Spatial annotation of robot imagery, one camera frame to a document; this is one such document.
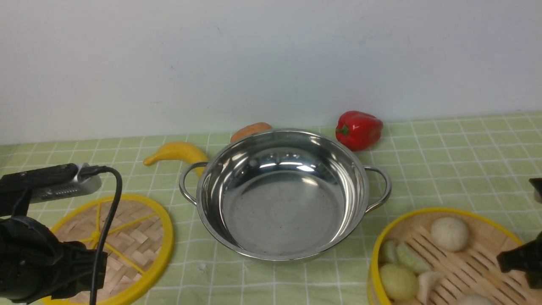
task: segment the white wall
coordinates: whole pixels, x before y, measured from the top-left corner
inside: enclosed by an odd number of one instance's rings
[[[540,0],[0,4],[0,143],[542,108]]]

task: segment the red bell pepper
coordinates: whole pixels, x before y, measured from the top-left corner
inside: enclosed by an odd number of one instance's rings
[[[352,151],[360,151],[380,139],[384,124],[365,112],[347,111],[339,118],[335,136],[340,143]]]

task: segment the stainless steel pot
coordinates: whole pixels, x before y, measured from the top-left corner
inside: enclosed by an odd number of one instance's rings
[[[194,198],[184,181],[203,166]],[[382,198],[371,205],[366,170],[386,182]],[[391,193],[385,171],[362,165],[338,142],[298,129],[264,131],[231,143],[209,163],[190,165],[179,187],[219,242],[244,256],[275,261],[328,250]]]

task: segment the green checkered tablecloth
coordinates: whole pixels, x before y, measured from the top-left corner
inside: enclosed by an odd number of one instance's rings
[[[307,129],[334,138],[334,126]],[[392,196],[366,215],[344,242],[305,264],[255,262],[226,249],[205,230],[178,190],[179,173],[187,164],[142,164],[165,142],[190,141],[212,156],[229,138],[227,132],[4,146],[0,173],[67,162],[106,164],[123,175],[124,192],[160,202],[174,222],[175,252],[160,281],[136,302],[145,305],[368,304],[367,270],[377,236],[390,221],[418,208],[474,211],[524,241],[542,231],[542,205],[533,201],[528,182],[542,176],[542,112],[387,122],[379,143],[358,156],[364,164],[388,171]],[[372,173],[369,178],[376,200],[382,181]],[[194,191],[196,183],[191,173],[189,189]],[[108,176],[98,193],[32,205],[29,216],[52,226],[69,211],[112,195],[114,184]]]

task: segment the pot rim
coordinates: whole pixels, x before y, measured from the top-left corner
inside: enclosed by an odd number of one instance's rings
[[[327,243],[327,244],[325,244],[325,245],[323,245],[323,246],[321,246],[319,248],[316,248],[316,249],[314,249],[312,251],[307,251],[309,253],[307,255],[277,256],[277,255],[262,255],[262,254],[259,254],[259,253],[254,253],[254,252],[251,252],[251,251],[247,251],[247,250],[245,250],[245,249],[243,249],[243,248],[241,248],[241,247],[227,241],[220,234],[218,234],[214,230],[214,228],[211,226],[211,224],[209,223],[207,218],[205,217],[205,210],[203,209],[203,205],[202,205],[202,201],[201,201],[202,200],[202,193],[203,193],[203,185],[204,185],[204,183],[205,183],[205,181],[206,181],[206,179],[208,177],[209,170],[214,166],[214,164],[216,163],[218,158],[224,152],[226,152],[228,149],[230,149],[231,147],[233,147],[235,145],[238,145],[239,143],[241,143],[243,141],[246,141],[249,138],[256,137],[256,136],[263,135],[263,134],[276,133],[276,132],[301,132],[301,133],[304,133],[304,134],[307,134],[307,135],[310,135],[310,136],[323,138],[323,139],[326,139],[326,140],[332,142],[334,145],[336,145],[338,148],[340,148],[347,156],[350,157],[350,159],[352,160],[352,164],[357,169],[359,175],[361,176],[361,180],[363,182],[363,197],[361,198],[361,203],[360,203],[359,207],[357,208],[357,211],[359,211],[359,213],[356,216],[356,218],[354,218],[350,222],[350,224],[346,228],[346,230],[340,236],[338,236],[334,241],[332,241],[330,243]],[[363,216],[365,215],[365,213],[367,211],[367,208],[369,206],[369,181],[368,181],[368,178],[367,178],[366,170],[365,170],[363,164],[361,163],[361,161],[358,159],[358,157],[350,149],[348,149],[342,143],[340,143],[338,141],[334,141],[334,140],[330,139],[329,137],[327,137],[327,136],[325,136],[323,134],[320,134],[318,132],[314,132],[314,131],[309,131],[309,130],[305,130],[305,129],[296,129],[296,128],[280,128],[280,129],[270,129],[270,130],[257,132],[255,134],[243,137],[243,138],[239,139],[238,141],[236,141],[234,143],[229,143],[228,145],[226,145],[213,158],[211,158],[211,160],[209,160],[209,162],[205,166],[205,170],[204,170],[200,180],[198,181],[195,198],[196,198],[196,202],[197,202],[196,208],[198,210],[198,215],[199,215],[200,220],[202,221],[202,223],[205,226],[205,228],[207,229],[207,231],[209,231],[209,233],[216,240],[218,240],[221,244],[223,244],[224,246],[230,248],[231,250],[233,250],[233,251],[235,251],[235,252],[237,252],[237,253],[239,253],[239,254],[241,254],[243,256],[246,256],[248,258],[255,258],[255,259],[272,261],[272,262],[285,262],[285,261],[293,261],[293,260],[302,260],[302,259],[307,259],[307,258],[317,256],[317,255],[329,250],[330,248],[334,247],[338,243],[342,242],[347,236],[349,236],[352,233],[352,231],[359,225],[359,223],[361,222],[361,220],[362,220]]]

